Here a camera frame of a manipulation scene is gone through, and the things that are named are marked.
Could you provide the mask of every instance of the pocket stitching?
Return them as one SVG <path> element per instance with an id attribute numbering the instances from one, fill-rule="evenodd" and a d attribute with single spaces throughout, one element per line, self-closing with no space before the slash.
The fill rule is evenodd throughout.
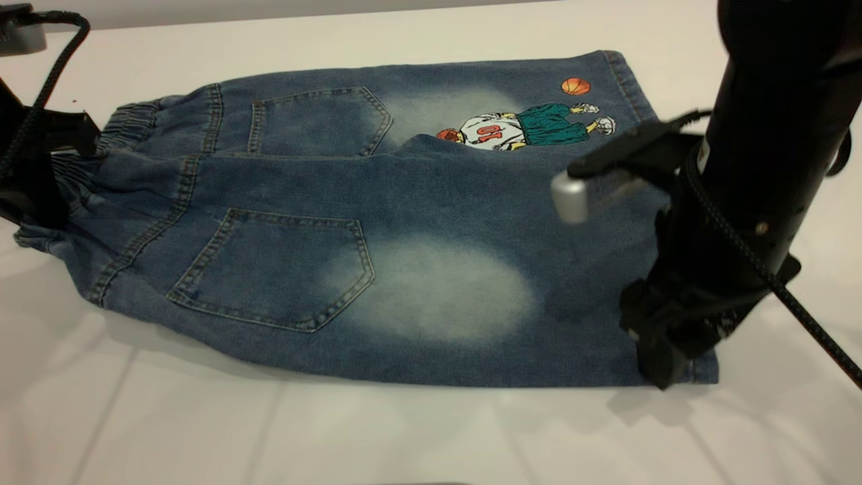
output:
<path id="1" fill-rule="evenodd" d="M 260 129 L 266 119 L 266 106 L 262 101 L 252 101 L 252 127 L 249 130 L 248 146 L 249 153 L 257 153 L 260 150 Z"/>
<path id="2" fill-rule="evenodd" d="M 250 130 L 248 136 L 248 144 L 247 151 L 249 153 L 258 153 L 260 150 L 260 143 L 263 139 L 263 129 L 264 123 L 266 121 L 266 105 L 267 104 L 289 104 L 295 103 L 296 101 L 304 100 L 304 99 L 312 99 L 312 98 L 323 98 L 323 97 L 332 97 L 334 95 L 343 95 L 343 94 L 351 94 L 351 95 L 360 95 L 365 98 L 365 100 L 376 110 L 381 117 L 383 118 L 378 126 L 377 130 L 375 130 L 374 135 L 372 136 L 371 142 L 369 142 L 363 149 L 359 151 L 359 155 L 368 156 L 374 153 L 374 150 L 380 145 L 380 142 L 383 140 L 386 132 L 389 131 L 389 128 L 392 126 L 392 115 L 389 111 L 386 110 L 386 107 L 380 103 L 380 100 L 377 99 L 374 94 L 365 86 L 352 86 L 346 88 L 339 89 L 329 89 L 329 90 L 319 90 L 319 91 L 306 91 L 300 92 L 298 94 L 290 94 L 288 96 L 282 96 L 279 98 L 269 98 L 263 100 L 255 100 L 252 101 L 252 128 Z"/>
<path id="3" fill-rule="evenodd" d="M 226 246 L 230 235 L 234 230 L 234 223 L 244 217 L 246 220 L 259 220 L 268 224 L 279 224 L 283 226 L 294 227 L 311 227 L 314 229 L 323 230 L 348 230 L 356 238 L 356 247 L 359 253 L 359 260 L 362 266 L 362 275 L 350 286 L 341 296 L 335 301 L 326 305 L 326 307 L 317 312 L 315 316 L 304 320 L 297 320 L 286 323 L 279 323 L 276 319 L 266 315 L 260 315 L 254 312 L 238 310 L 226 306 L 213 305 L 202 301 L 192 299 L 187 293 L 191 282 L 202 273 L 206 267 L 215 260 L 216 256 Z M 230 208 L 224 221 L 216 230 L 213 237 L 204 246 L 201 253 L 191 263 L 188 269 L 179 281 L 174 285 L 172 290 L 166 297 L 179 305 L 186 306 L 193 310 L 210 313 L 224 318 L 232 318 L 240 321 L 245 321 L 254 324 L 262 324 L 283 330 L 302 331 L 312 333 L 320 330 L 324 325 L 328 324 L 341 311 L 347 308 L 354 300 L 356 300 L 366 288 L 368 288 L 375 279 L 374 267 L 371 257 L 368 255 L 368 248 L 365 244 L 365 238 L 362 233 L 362 226 L 355 219 L 333 219 L 325 217 L 299 217 L 289 216 L 285 214 L 275 214 L 270 212 L 247 211 L 242 209 Z"/>

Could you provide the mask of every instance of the jeans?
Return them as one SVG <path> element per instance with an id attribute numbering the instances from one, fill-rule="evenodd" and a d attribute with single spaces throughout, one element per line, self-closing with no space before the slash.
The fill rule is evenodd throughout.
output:
<path id="1" fill-rule="evenodd" d="M 565 92 L 570 78 L 589 90 Z M 546 104 L 570 112 L 542 126 L 583 135 L 531 145 L 517 114 Z M 651 267 L 668 199 L 644 187 L 571 227 L 549 184 L 653 118 L 613 52 L 230 80 L 122 106 L 96 157 L 55 154 L 69 221 L 26 221 L 16 240 L 63 260 L 94 305 L 244 361 L 428 385 L 639 386 L 618 299 Z M 717 378 L 710 353 L 683 381 Z"/>

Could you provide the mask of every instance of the basketball player print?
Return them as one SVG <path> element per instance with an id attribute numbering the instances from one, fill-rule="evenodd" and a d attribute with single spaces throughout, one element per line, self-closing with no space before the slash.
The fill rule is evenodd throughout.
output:
<path id="1" fill-rule="evenodd" d="M 572 96 L 585 94 L 590 84 L 583 79 L 569 78 L 563 91 Z M 593 114 L 598 107 L 589 103 L 574 105 L 551 103 L 534 106 L 521 113 L 487 113 L 472 117 L 460 129 L 447 128 L 437 138 L 485 150 L 514 151 L 527 145 L 564 145 L 590 139 L 594 131 L 612 135 L 616 121 L 599 117 L 590 124 L 570 123 L 567 117 Z"/>

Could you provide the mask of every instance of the orange basketball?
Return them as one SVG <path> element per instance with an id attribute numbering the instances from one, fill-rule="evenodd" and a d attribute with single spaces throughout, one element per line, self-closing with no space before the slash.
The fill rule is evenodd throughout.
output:
<path id="1" fill-rule="evenodd" d="M 569 78 L 563 81 L 563 92 L 578 96 L 590 91 L 590 83 L 581 78 Z"/>

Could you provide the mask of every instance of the white table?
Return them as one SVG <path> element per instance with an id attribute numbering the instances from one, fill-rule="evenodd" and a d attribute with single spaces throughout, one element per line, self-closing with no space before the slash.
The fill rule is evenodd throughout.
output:
<path id="1" fill-rule="evenodd" d="M 496 47 L 475 42 L 496 33 Z M 69 34 L 0 60 L 31 103 Z M 50 107 L 101 125 L 119 104 L 329 66 L 623 52 L 655 110 L 715 98 L 712 2 L 549 2 L 91 34 Z M 800 123 L 806 117 L 800 106 Z M 862 123 L 854 134 L 862 140 Z M 824 184 L 791 289 L 862 360 L 862 155 Z M 477 390 L 297 375 L 102 312 L 62 263 L 0 224 L 3 484 L 859 483 L 862 394 L 774 299 L 723 343 L 721 384 Z M 49 298 L 39 295 L 50 295 Z"/>

